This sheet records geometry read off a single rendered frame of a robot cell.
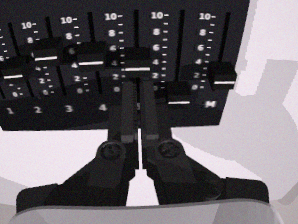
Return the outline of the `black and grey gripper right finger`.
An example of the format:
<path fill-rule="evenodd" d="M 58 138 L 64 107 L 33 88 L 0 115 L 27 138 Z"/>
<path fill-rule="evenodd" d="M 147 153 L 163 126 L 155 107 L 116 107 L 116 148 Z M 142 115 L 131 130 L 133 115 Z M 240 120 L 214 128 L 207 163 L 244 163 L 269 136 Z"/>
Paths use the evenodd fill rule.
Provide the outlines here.
<path fill-rule="evenodd" d="M 186 155 L 183 145 L 172 137 L 167 103 L 155 103 L 153 80 L 143 80 L 139 88 L 142 169 L 153 180 L 159 205 L 234 198 L 269 203 L 264 182 L 220 178 Z"/>

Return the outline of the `black lighting desk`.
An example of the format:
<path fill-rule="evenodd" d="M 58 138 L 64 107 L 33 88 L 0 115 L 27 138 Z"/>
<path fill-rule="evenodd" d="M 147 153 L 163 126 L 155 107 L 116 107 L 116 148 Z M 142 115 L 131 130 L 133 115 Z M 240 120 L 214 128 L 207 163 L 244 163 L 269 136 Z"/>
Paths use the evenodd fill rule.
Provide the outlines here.
<path fill-rule="evenodd" d="M 0 0 L 0 127 L 108 130 L 110 104 L 133 81 L 141 129 L 143 80 L 171 128 L 219 126 L 249 3 Z"/>

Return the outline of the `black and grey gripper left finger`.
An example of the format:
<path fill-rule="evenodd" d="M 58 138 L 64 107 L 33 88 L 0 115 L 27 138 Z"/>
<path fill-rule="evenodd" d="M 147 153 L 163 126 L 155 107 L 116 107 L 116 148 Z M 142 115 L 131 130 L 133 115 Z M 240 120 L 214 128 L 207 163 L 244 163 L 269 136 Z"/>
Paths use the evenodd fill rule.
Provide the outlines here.
<path fill-rule="evenodd" d="M 107 141 L 99 145 L 95 158 L 63 184 L 21 190 L 16 198 L 16 214 L 47 205 L 126 206 L 129 182 L 136 170 L 139 170 L 137 87 L 133 81 L 123 81 L 122 104 L 110 104 Z"/>

